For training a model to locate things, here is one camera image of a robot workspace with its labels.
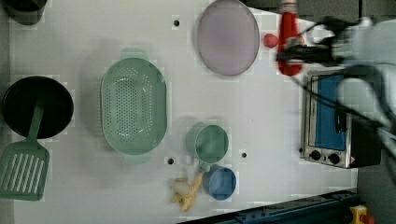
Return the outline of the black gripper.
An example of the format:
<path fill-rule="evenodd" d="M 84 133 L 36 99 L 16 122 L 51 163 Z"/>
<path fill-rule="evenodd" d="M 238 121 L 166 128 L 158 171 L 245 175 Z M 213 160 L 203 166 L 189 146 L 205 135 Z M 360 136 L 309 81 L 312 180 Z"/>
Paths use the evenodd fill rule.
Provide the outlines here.
<path fill-rule="evenodd" d="M 333 51 L 335 50 L 335 44 L 338 38 L 346 29 L 346 22 L 341 19 L 336 19 L 335 17 L 324 17 L 321 21 L 307 28 L 304 33 L 309 33 L 316 26 L 320 25 L 323 25 L 327 31 L 331 31 L 333 36 L 315 42 L 313 47 L 306 47 L 302 38 L 288 38 L 284 45 L 284 49 L 306 47 L 304 56 L 293 52 L 279 52 L 276 55 L 276 60 L 283 62 L 304 61 L 305 63 L 319 63 L 322 65 L 339 65 L 342 61 L 342 57 L 336 56 Z"/>

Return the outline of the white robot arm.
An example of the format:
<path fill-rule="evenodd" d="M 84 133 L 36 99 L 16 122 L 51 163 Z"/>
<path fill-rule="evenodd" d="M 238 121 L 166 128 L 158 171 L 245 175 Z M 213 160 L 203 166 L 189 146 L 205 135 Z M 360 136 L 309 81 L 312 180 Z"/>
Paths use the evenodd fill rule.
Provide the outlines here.
<path fill-rule="evenodd" d="M 326 71 L 308 75 L 297 84 L 306 92 L 304 158 L 339 168 L 380 163 L 380 149 L 395 156 L 395 109 L 389 104 L 386 75 L 395 70 L 395 21 L 373 24 L 326 17 L 319 23 L 332 36 L 312 46 L 301 40 L 296 21 L 288 16 L 279 29 L 276 61 L 279 71 L 294 77 L 304 63 L 318 63 Z M 369 118 L 363 100 L 341 93 L 346 80 L 360 80 L 369 87 L 375 106 L 386 124 Z"/>

